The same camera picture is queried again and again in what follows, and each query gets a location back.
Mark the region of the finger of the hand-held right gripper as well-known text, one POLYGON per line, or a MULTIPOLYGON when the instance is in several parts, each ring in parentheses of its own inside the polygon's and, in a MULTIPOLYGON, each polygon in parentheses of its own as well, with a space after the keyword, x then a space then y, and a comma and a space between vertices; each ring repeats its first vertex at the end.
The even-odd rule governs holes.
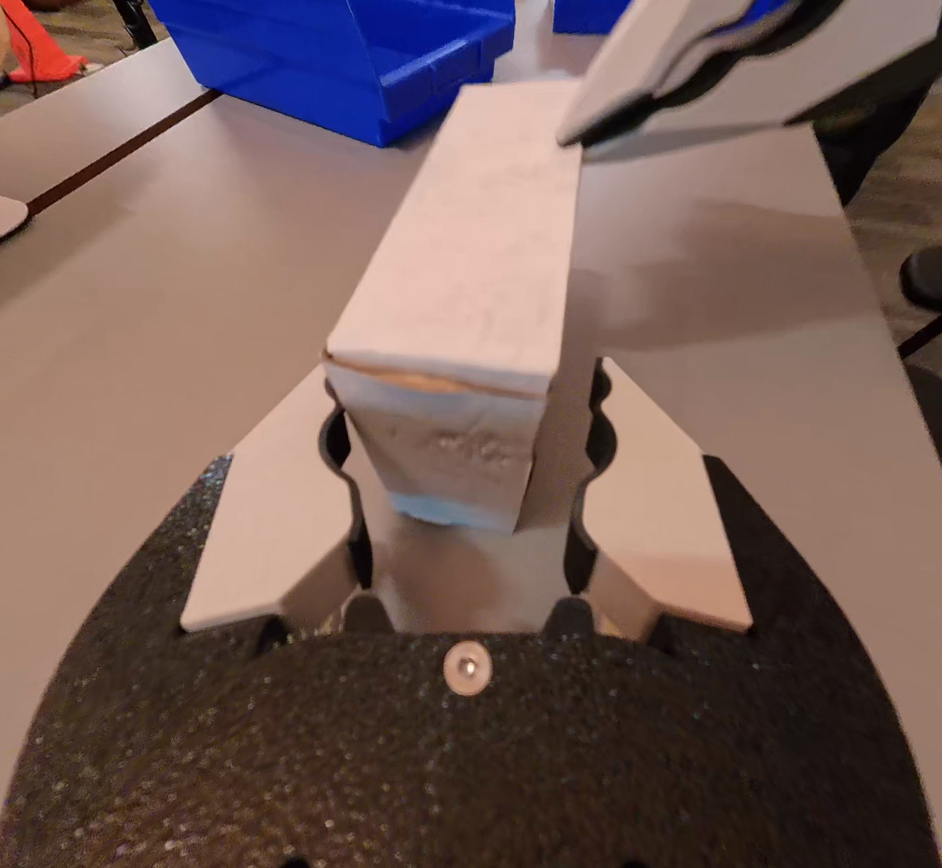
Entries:
POLYGON ((934 40, 940 2, 755 0, 580 145, 615 161, 814 121, 830 98, 934 40))
POLYGON ((654 94, 695 42, 738 24, 755 0, 633 0, 559 124, 559 145, 586 143, 603 122, 654 94))

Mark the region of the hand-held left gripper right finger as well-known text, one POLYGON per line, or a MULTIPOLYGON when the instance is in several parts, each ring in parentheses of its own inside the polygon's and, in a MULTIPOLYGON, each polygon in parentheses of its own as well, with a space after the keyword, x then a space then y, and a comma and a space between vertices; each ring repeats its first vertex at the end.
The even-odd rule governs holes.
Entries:
POLYGON ((699 445, 609 357, 595 362, 585 456, 563 555, 604 637, 645 641, 665 615, 753 625, 699 445))

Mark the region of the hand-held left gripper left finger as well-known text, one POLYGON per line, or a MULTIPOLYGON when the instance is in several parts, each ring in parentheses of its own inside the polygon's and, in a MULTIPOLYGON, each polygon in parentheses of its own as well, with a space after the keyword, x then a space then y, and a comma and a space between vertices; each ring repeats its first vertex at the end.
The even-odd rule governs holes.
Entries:
POLYGON ((318 629, 373 582, 343 407, 317 366, 235 447, 182 615, 189 634, 276 616, 318 629))

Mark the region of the white cardboard mailer box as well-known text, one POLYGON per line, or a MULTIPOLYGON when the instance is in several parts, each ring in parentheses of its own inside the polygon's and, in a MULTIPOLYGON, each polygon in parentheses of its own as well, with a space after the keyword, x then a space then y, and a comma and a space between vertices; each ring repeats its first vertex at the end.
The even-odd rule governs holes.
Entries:
POLYGON ((327 338, 395 511, 511 534, 561 361, 582 166, 573 78, 467 85, 327 338))

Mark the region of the grey desk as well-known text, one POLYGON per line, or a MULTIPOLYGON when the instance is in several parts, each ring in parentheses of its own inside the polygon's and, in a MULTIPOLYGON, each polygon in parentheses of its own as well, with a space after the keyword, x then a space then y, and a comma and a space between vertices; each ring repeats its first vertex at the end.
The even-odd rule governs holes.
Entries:
POLYGON ((2 866, 940 866, 940 469, 813 139, 584 180, 579 253, 617 305, 660 289, 618 365, 708 460, 757 630, 666 618, 654 646, 176 631, 220 456, 300 383, 418 156, 382 159, 218 101, 66 215, 99 233, 2 313, 2 866), (630 287, 641 281, 641 292, 630 287))

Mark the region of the orange cone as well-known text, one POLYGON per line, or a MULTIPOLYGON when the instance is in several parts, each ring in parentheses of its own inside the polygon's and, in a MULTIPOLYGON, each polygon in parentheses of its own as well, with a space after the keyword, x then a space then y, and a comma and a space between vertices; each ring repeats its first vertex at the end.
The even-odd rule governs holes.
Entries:
POLYGON ((88 61, 65 53, 22 0, 1 0, 2 66, 12 54, 17 66, 2 71, 12 85, 57 84, 82 76, 88 61))

